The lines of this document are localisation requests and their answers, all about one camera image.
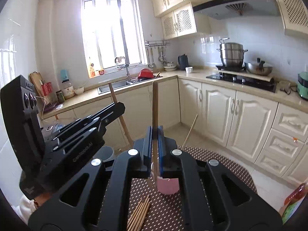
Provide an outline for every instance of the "beige countertop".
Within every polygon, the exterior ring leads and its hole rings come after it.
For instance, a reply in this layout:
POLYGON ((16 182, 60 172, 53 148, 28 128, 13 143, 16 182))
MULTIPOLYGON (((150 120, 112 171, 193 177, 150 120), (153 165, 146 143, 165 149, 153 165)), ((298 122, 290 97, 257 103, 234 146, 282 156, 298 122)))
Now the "beige countertop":
MULTIPOLYGON (((305 101, 304 99, 302 99, 296 92, 291 92, 290 95, 287 95, 285 92, 280 91, 279 85, 277 85, 276 92, 273 93, 273 92, 265 91, 262 89, 249 87, 247 85, 241 85, 241 84, 206 78, 206 76, 216 74, 216 73, 218 73, 217 69, 196 69, 191 74, 186 74, 185 71, 180 71, 180 70, 169 71, 169 72, 161 71, 162 77, 155 79, 155 81, 164 82, 170 79, 179 78, 179 79, 187 79, 187 80, 196 81, 196 82, 208 83, 208 84, 217 85, 217 86, 221 86, 224 88, 234 89, 234 90, 242 91, 242 92, 249 93, 252 95, 260 96, 260 97, 263 97, 263 98, 266 98, 272 101, 283 103, 287 106, 290 106, 292 108, 299 109, 305 113, 308 113, 308 101, 305 101)), ((136 88, 149 86, 152 82, 153 80, 139 82, 131 86, 126 86, 126 87, 115 89, 114 91, 115 91, 115 94, 120 94, 120 93, 124 93, 130 90, 136 89, 136 88)), ((48 117, 65 112, 67 110, 71 110, 73 108, 76 108, 76 107, 79 107, 79 106, 82 106, 87 103, 91 103, 91 102, 94 102, 100 99, 104 99, 110 96, 111 96, 110 91, 99 95, 98 89, 94 88, 94 89, 85 91, 81 95, 76 95, 73 98, 66 100, 63 103, 63 107, 61 109, 53 110, 51 112, 45 113, 43 115, 43 118, 46 119, 48 117)))

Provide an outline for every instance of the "pot handle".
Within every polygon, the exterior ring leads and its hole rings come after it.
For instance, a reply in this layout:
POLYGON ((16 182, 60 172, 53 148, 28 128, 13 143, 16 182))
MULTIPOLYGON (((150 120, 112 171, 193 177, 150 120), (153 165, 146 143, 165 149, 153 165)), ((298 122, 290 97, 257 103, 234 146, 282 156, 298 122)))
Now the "pot handle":
POLYGON ((228 39, 230 39, 230 38, 229 38, 229 37, 227 37, 227 38, 222 38, 222 39, 219 40, 219 42, 220 42, 221 44, 223 44, 224 42, 221 42, 221 41, 225 41, 225 40, 228 40, 228 39))

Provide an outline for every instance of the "wooden stick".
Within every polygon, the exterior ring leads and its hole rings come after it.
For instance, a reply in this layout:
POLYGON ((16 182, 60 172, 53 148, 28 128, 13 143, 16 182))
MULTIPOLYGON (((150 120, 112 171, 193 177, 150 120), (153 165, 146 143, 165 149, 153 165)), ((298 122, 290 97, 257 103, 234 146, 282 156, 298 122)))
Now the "wooden stick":
POLYGON ((128 219, 128 221, 127 221, 127 229, 129 228, 129 226, 131 225, 133 219, 135 218, 135 215, 136 215, 136 213, 138 212, 138 210, 139 210, 141 204, 142 204, 142 200, 140 200, 140 201, 138 202, 138 205, 135 207, 135 210, 133 211, 133 213, 131 214, 130 218, 128 219))
MULTIPOLYGON (((111 97, 112 97, 113 102, 114 102, 114 103, 118 102, 117 99, 116 99, 116 95, 115 95, 115 93, 114 93, 114 91, 113 91, 113 87, 112 87, 111 82, 108 83, 108 85, 109 85, 109 88, 110 88, 111 97)), ((122 125, 122 128, 123 128, 123 130, 124 130, 124 134, 125 134, 125 136, 126 136, 128 142, 129 142, 129 145, 130 145, 131 148, 132 148, 132 147, 134 146, 134 141, 132 140, 132 138, 131 138, 131 136, 130 136, 130 134, 129 134, 129 131, 128 131, 128 129, 127 129, 127 126, 126 126, 126 124, 125 124, 125 121, 124 121, 123 116, 120 116, 119 119, 120 119, 120 123, 121 123, 121 125, 122 125)))
POLYGON ((143 209, 145 208, 146 203, 147 203, 149 197, 150 197, 150 196, 148 195, 147 198, 145 199, 145 201, 142 203, 142 206, 141 206, 141 208, 139 209, 138 213, 135 215, 135 218, 134 218, 134 220, 133 220, 133 223, 132 223, 131 226, 129 227, 128 231, 133 231, 133 230, 135 230, 136 224, 137 224, 137 222, 138 222, 138 220, 139 220, 141 214, 143 213, 143 209))
POLYGON ((154 185, 157 191, 157 176, 158 176, 158 163, 157 163, 157 145, 158 145, 158 83, 153 82, 153 98, 152 98, 152 149, 153 149, 153 166, 154 166, 154 185))
POLYGON ((147 213, 148 213, 148 211, 149 211, 150 205, 151 205, 151 201, 149 201, 149 202, 147 203, 146 210, 145 210, 145 212, 144 212, 144 214, 143 214, 141 223, 140 223, 140 225, 139 225, 137 231, 140 231, 140 230, 141 230, 142 225, 143 225, 143 223, 144 223, 144 219, 145 219, 145 217, 147 216, 147 213))
POLYGON ((195 126, 195 123, 196 123, 196 121, 197 121, 197 118, 198 118, 198 114, 196 115, 195 120, 193 121, 192 127, 190 128, 190 130, 189 130, 189 132, 188 132, 188 135, 187 135, 187 137, 186 137, 186 139, 185 139, 185 141, 184 141, 183 146, 182 146, 181 149, 183 149, 183 148, 185 147, 185 145, 186 145, 186 143, 187 143, 187 141, 188 141, 188 139, 189 139, 190 132, 192 131, 193 127, 195 126))
POLYGON ((149 203, 150 203, 150 198, 148 198, 147 201, 144 203, 144 205, 145 205, 144 209, 143 209, 143 211, 142 211, 142 213, 140 215, 140 218, 138 219, 138 222, 137 222, 137 225, 136 225, 134 231, 137 231, 139 229, 140 225, 142 224, 141 221, 143 219, 143 216, 145 216, 146 213, 147 213, 147 207, 148 207, 149 203))

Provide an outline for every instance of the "cooking pot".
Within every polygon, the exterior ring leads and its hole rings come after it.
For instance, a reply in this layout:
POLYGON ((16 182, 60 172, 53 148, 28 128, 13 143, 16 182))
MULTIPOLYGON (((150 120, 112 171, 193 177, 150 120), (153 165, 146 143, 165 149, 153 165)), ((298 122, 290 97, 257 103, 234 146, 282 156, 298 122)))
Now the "cooking pot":
POLYGON ((272 66, 265 64, 260 58, 257 58, 257 63, 245 62, 245 67, 249 73, 256 75, 269 75, 273 70, 272 66))
POLYGON ((219 49, 221 62, 226 67, 241 67, 244 61, 244 53, 248 50, 243 49, 243 45, 236 42, 227 42, 224 40, 230 38, 220 39, 219 49))

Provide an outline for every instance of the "gas stove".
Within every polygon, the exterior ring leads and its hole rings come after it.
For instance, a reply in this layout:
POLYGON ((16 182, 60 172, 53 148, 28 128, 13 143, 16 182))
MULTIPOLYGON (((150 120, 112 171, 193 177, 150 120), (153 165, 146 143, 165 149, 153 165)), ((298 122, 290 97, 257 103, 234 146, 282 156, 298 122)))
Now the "gas stove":
POLYGON ((217 74, 207 76, 206 78, 247 85, 250 87, 270 91, 273 93, 275 93, 276 85, 277 85, 274 81, 274 78, 271 78, 270 81, 264 81, 264 80, 260 80, 256 78, 246 77, 244 76, 244 73, 227 74, 227 73, 219 72, 217 74))

